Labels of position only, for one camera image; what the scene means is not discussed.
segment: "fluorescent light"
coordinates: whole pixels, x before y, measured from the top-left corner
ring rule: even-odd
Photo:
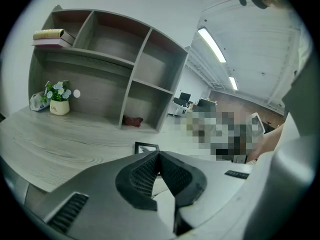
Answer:
[[[209,32],[205,28],[198,29],[198,33],[203,37],[203,39],[207,42],[207,44],[211,47],[214,54],[218,58],[221,63],[225,63],[226,59],[222,52],[220,51],[218,45],[216,44],[215,40],[209,34]]]
[[[231,84],[232,84],[233,89],[235,89],[236,91],[238,91],[238,87],[237,87],[235,78],[232,77],[232,76],[229,76],[229,79],[230,79],[230,82],[231,82]]]

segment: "flower pot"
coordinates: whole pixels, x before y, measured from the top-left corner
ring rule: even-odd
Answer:
[[[63,116],[70,111],[69,100],[65,101],[50,101],[50,112],[52,114]]]

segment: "white ceiling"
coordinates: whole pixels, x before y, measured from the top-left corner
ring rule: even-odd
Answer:
[[[300,24],[294,11],[263,10],[249,0],[246,6],[239,0],[205,0],[197,27],[210,31],[226,63],[220,63],[195,32],[187,67],[213,90],[283,114],[281,99],[298,69]],[[233,90],[229,76],[236,79],[238,91]]]

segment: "desk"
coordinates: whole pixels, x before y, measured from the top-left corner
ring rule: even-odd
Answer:
[[[120,130],[118,122],[71,111],[64,116],[46,108],[25,107],[0,123],[0,155],[22,178],[51,192],[84,169],[134,154],[135,142],[158,144],[162,150],[212,158],[209,149],[177,129],[168,116],[160,133]]]
[[[172,113],[173,116],[176,116],[178,114],[178,111],[181,110],[181,109],[185,110],[188,113],[192,112],[192,110],[190,110],[189,108],[187,108],[185,106],[181,106],[181,105],[179,105],[177,103],[174,103],[174,102],[172,102],[172,104],[176,107],[175,111]]]

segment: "bookshelf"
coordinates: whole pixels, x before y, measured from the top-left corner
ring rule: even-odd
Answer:
[[[158,133],[167,116],[188,52],[151,26],[123,15],[57,5],[44,29],[66,29],[70,48],[34,48],[29,98],[47,81],[70,81],[70,110],[103,116],[124,131]],[[141,127],[122,125],[123,115]]]

